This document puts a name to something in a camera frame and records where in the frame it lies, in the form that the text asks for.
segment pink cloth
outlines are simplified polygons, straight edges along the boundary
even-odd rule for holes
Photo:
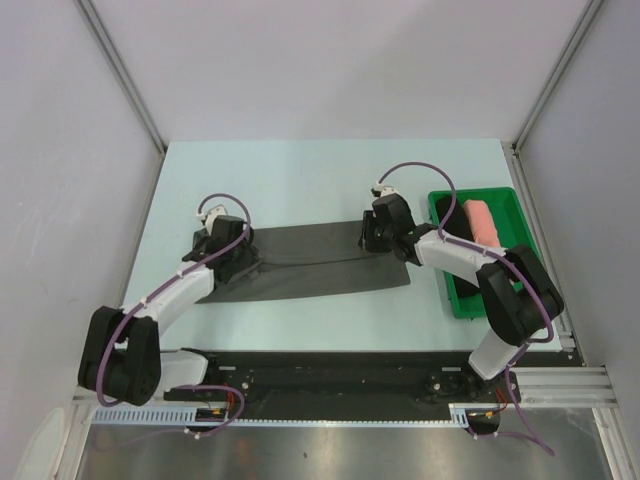
[[[473,233],[475,242],[487,247],[500,247],[498,231],[486,202],[482,200],[467,200],[462,205],[462,208],[464,208],[467,218],[469,218],[469,225],[471,225],[471,233]]]

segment black cloth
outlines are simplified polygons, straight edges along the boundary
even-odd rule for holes
[[[361,221],[254,231],[259,262],[199,303],[249,302],[337,295],[409,285],[392,253],[358,247]]]
[[[447,195],[442,197],[440,200],[436,202],[436,212],[438,212],[438,218],[440,221],[444,218],[451,206],[451,200],[453,197],[451,195]],[[469,218],[467,218],[467,213],[462,208],[460,202],[456,199],[456,204],[453,208],[453,213],[449,220],[447,220],[447,224],[444,226],[444,230],[451,235],[455,235],[456,237],[460,237],[464,240],[473,240],[473,233],[471,232],[471,225],[469,224]],[[466,280],[463,280],[460,277],[453,277],[453,285],[455,286],[458,297],[471,297],[480,293],[480,289],[476,287],[473,283],[469,283]]]

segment green plastic bin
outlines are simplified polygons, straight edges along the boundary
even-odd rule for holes
[[[431,221],[435,225],[440,223],[438,213],[436,212],[436,202],[450,194],[451,192],[449,190],[431,192],[429,194]],[[461,204],[467,200],[483,200],[487,203],[493,216],[496,230],[498,230],[498,237],[500,238],[500,245],[502,247],[511,248],[516,245],[529,245],[536,254],[540,256],[513,188],[500,187],[457,190],[456,194]],[[487,315],[480,294],[472,297],[459,298],[453,284],[453,275],[445,273],[444,276],[447,291],[451,299],[453,316],[455,318],[476,318]],[[518,284],[516,289],[520,288],[522,288],[522,285]]]

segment gray fabric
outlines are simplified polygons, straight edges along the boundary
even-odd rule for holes
[[[199,303],[284,300],[356,293],[409,285],[393,254],[360,250],[362,222],[258,229],[260,263]]]

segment metal floor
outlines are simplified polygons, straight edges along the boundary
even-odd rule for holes
[[[461,429],[237,427],[195,441],[165,434],[111,448],[157,427],[94,425],[78,480],[117,479],[611,479],[591,410],[527,412],[554,458],[511,438]],[[502,430],[522,431],[515,412]]]

